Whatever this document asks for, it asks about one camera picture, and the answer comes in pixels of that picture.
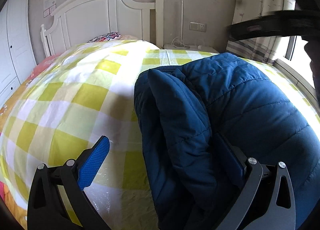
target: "metal screw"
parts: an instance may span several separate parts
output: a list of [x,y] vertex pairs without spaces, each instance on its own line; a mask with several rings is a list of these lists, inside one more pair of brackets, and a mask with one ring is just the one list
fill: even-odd
[[73,166],[73,164],[75,164],[74,160],[68,160],[67,161],[67,166],[71,167],[71,166]]
[[255,158],[249,158],[248,161],[252,165],[257,164],[257,160]]
[[44,164],[43,163],[39,164],[37,168],[38,169],[43,169],[44,168]]
[[283,169],[285,168],[285,163],[284,162],[280,161],[278,164],[279,164],[280,168],[283,168]]

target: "blue gripper pad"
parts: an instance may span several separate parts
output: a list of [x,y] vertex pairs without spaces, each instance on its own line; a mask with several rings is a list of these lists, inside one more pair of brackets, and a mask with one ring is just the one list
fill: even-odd
[[107,137],[103,137],[98,146],[92,151],[88,159],[79,169],[78,185],[83,191],[85,187],[89,187],[97,175],[104,159],[110,150],[110,142]]

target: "white bed frame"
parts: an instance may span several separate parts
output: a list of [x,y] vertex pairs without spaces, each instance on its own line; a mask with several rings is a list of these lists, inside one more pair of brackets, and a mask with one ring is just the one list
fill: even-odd
[[150,10],[156,10],[156,45],[163,47],[163,0],[67,0],[51,14],[53,25],[41,25],[46,57],[108,32],[119,32],[150,41]]

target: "bed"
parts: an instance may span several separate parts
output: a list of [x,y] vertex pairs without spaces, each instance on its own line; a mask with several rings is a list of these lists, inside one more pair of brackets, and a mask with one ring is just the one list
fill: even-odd
[[[163,0],[137,4],[131,0],[68,0],[53,13],[52,27],[46,31],[42,26],[46,55],[62,54],[26,81],[0,111],[0,167],[6,202],[23,227],[37,165],[62,165],[105,135],[111,149],[94,182],[85,189],[89,200],[112,229],[157,229],[133,107],[134,84],[147,69],[182,65],[214,54],[161,49]],[[153,9],[156,45],[149,42],[152,24],[148,16]],[[133,19],[129,16],[135,10]],[[105,18],[103,30],[96,22],[101,18]],[[131,22],[122,25],[128,18],[133,26]],[[110,31],[138,39],[86,43]],[[275,67],[246,61],[287,95],[320,138],[319,115],[299,89]],[[70,218],[79,223],[63,189],[60,193]]]

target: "wall socket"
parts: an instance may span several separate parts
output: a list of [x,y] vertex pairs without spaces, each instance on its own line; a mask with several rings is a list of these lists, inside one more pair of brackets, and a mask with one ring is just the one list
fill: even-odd
[[206,32],[207,31],[207,24],[206,23],[190,22],[189,30]]

